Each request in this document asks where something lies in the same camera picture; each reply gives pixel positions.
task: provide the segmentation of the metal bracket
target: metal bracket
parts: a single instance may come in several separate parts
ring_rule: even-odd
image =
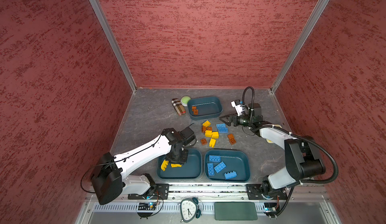
[[[167,200],[167,196],[169,195],[169,184],[156,184],[156,188],[154,190],[154,194],[155,195],[152,195],[151,197],[149,197],[148,199],[147,196],[144,196],[144,195],[137,195],[137,194],[129,194],[127,196],[127,198],[129,200],[154,200],[154,199],[157,199],[157,191],[159,193],[159,196],[162,197],[162,199],[164,200]]]
[[[247,194],[249,200],[266,200],[260,192],[261,184],[246,184]],[[285,190],[278,194],[280,200],[287,199],[287,193]]]

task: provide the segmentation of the green pad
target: green pad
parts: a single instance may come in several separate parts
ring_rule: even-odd
[[[253,202],[215,202],[216,221],[254,221],[258,219]]]

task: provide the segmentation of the gray floor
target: gray floor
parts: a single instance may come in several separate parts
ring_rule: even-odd
[[[191,125],[191,129],[195,132],[198,141],[204,138],[201,133],[201,125],[204,120],[193,121],[190,119],[189,113],[179,116],[171,104],[172,98],[181,99],[182,96],[190,96],[198,98],[204,96],[217,96],[222,104],[222,115],[236,113],[230,102],[241,100],[243,90],[193,90],[193,89],[139,89],[133,97],[131,106],[128,111],[127,119],[123,125],[122,131],[119,134],[112,148],[112,154],[123,153],[154,139],[165,128],[175,128],[177,131]],[[250,90],[245,96],[245,101],[250,102]],[[268,90],[255,90],[255,102],[259,103],[262,108],[264,120],[285,125],[281,121],[282,116],[279,116],[279,111],[274,105],[272,97]],[[218,118],[209,119],[211,126],[222,123]],[[251,178],[248,182],[261,182],[262,178],[268,174],[272,174],[284,167],[284,151],[276,144],[269,144],[265,139],[257,136],[246,135],[241,126],[229,127],[229,133],[235,136],[236,144],[230,145],[227,135],[220,134],[216,141],[215,149],[234,149],[240,150],[247,154],[249,158]],[[207,145],[201,145],[200,142],[194,146],[204,156],[205,153],[212,149]],[[150,161],[139,169],[133,172],[134,175],[149,173],[156,182],[170,182],[170,180],[162,180],[156,174],[157,159]],[[189,182],[211,182],[205,173],[200,177],[191,180],[172,180],[189,181]]]

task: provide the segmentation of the plastic container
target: plastic container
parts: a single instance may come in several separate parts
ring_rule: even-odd
[[[197,108],[198,115],[193,114],[192,106]],[[215,96],[194,98],[188,101],[188,110],[192,120],[211,119],[220,116],[222,105]]]
[[[209,155],[219,155],[221,157],[221,161],[226,165],[226,167],[219,173],[215,171],[215,175],[211,176],[208,175],[208,169],[206,168],[207,163],[210,163]],[[220,149],[209,150],[205,154],[204,168],[206,176],[211,180],[219,180],[225,182],[247,182],[250,178],[248,157],[241,151]],[[224,174],[231,171],[236,171],[237,176],[226,180]]]
[[[165,155],[158,158],[157,175],[161,179],[194,179],[201,175],[201,153],[197,149],[188,149],[188,159],[182,167],[167,165],[165,171],[161,170],[161,164],[165,159]]]

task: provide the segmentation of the red wall panel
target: red wall panel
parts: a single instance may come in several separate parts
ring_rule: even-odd
[[[276,92],[292,130],[337,159],[326,187],[344,223],[386,220],[385,22],[386,0],[331,0]]]
[[[88,0],[0,0],[0,25],[0,222],[72,224],[130,87]]]
[[[137,86],[269,88],[317,0],[99,0]]]

